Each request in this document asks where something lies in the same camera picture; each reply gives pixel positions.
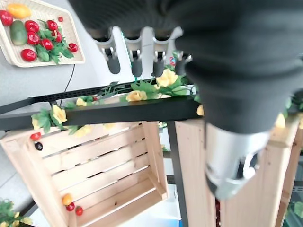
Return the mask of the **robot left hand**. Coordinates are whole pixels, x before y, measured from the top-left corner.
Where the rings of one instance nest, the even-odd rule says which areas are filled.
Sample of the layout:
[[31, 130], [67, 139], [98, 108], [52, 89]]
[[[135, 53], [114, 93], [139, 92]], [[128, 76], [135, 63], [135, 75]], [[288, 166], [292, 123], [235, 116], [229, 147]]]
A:
[[235, 195], [255, 174], [257, 154], [287, 98], [303, 86], [300, 0], [72, 0], [96, 40], [118, 26], [126, 37], [144, 27], [193, 59], [186, 74], [204, 109], [206, 179], [213, 195]]

